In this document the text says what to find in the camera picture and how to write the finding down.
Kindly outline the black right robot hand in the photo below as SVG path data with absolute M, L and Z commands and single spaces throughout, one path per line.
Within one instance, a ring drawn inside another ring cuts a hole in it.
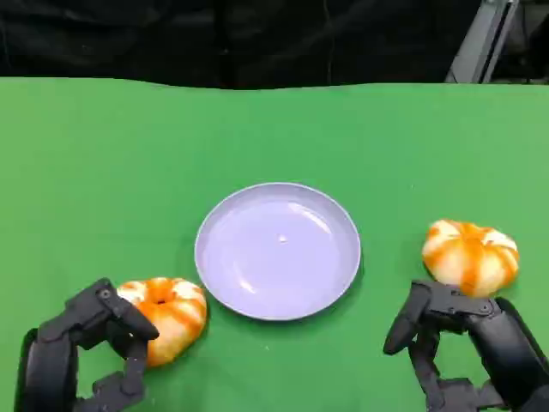
M 442 332 L 466 333 L 489 375 L 480 388 L 469 379 L 444 379 L 434 359 Z M 548 359 L 513 304 L 478 298 L 434 281 L 414 281 L 395 317 L 383 352 L 408 352 L 429 411 L 548 409 Z

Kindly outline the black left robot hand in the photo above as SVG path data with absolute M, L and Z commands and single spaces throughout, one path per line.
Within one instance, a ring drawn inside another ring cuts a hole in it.
M 64 304 L 63 311 L 31 329 L 21 344 L 16 411 L 124 411 L 145 396 L 143 374 L 155 326 L 102 278 Z M 124 359 L 124 369 L 94 382 L 78 397 L 78 350 L 102 342 Z

